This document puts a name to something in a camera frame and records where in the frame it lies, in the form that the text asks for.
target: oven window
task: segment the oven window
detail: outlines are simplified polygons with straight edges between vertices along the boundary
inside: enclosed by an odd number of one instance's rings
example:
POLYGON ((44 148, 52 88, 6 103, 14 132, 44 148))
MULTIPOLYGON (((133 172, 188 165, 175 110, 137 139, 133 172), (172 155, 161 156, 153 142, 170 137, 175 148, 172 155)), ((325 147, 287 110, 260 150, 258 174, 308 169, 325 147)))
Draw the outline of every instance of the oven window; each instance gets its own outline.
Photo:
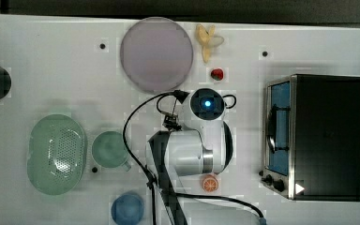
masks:
POLYGON ((289 172, 289 112, 291 86, 284 82, 271 86, 271 114, 274 121, 274 146, 269 150, 270 171, 288 175, 289 172))

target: round plate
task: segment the round plate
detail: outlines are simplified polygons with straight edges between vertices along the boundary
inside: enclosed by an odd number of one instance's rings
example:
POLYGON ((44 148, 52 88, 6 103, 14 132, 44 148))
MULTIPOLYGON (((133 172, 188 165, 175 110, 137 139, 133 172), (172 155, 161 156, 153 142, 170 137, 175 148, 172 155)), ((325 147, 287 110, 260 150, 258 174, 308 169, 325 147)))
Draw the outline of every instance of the round plate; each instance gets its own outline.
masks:
POLYGON ((169 19, 152 17, 133 25, 121 45, 121 63, 142 90, 161 92, 181 84, 192 66, 186 31, 169 19))
POLYGON ((27 174, 33 186, 48 195, 75 187, 83 174, 86 138, 70 117, 53 114, 41 119, 31 132, 27 174))

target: metal handle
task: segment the metal handle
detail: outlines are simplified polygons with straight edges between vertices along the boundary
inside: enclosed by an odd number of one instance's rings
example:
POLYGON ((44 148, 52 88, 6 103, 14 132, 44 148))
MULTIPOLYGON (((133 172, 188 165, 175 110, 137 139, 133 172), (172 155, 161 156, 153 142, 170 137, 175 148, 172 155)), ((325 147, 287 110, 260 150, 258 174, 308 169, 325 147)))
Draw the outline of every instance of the metal handle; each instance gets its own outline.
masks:
POLYGON ((266 127, 266 139, 268 147, 273 153, 276 153, 277 150, 289 150, 289 147, 276 147, 276 137, 277 137, 277 112, 278 111, 289 111, 291 108, 284 107, 280 108, 276 104, 271 108, 271 111, 267 118, 267 127, 266 127))

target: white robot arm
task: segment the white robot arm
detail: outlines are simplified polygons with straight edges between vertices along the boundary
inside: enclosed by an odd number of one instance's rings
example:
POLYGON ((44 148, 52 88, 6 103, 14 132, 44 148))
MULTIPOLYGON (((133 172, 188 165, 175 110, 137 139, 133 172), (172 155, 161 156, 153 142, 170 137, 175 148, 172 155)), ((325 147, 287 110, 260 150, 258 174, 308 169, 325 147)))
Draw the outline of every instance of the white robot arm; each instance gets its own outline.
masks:
POLYGON ((182 103, 179 122, 183 130, 159 131, 146 145, 147 167, 157 178, 172 225, 218 225, 224 223, 222 219, 235 225, 264 224, 264 219, 249 211, 213 206, 170 194, 186 193, 179 176, 221 173, 233 156, 232 135, 223 121, 226 105, 222 96, 204 88, 179 100, 182 103), (198 216, 195 207, 200 209, 198 216))

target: blue bowl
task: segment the blue bowl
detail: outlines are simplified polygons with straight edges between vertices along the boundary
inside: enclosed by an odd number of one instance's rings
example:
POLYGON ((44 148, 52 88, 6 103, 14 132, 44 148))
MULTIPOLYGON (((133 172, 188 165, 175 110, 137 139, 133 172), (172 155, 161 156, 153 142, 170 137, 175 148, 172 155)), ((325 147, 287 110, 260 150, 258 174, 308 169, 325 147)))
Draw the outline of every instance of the blue bowl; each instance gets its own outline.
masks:
POLYGON ((124 194, 113 202, 111 216, 118 225, 136 225, 142 220, 144 204, 136 194, 124 194))

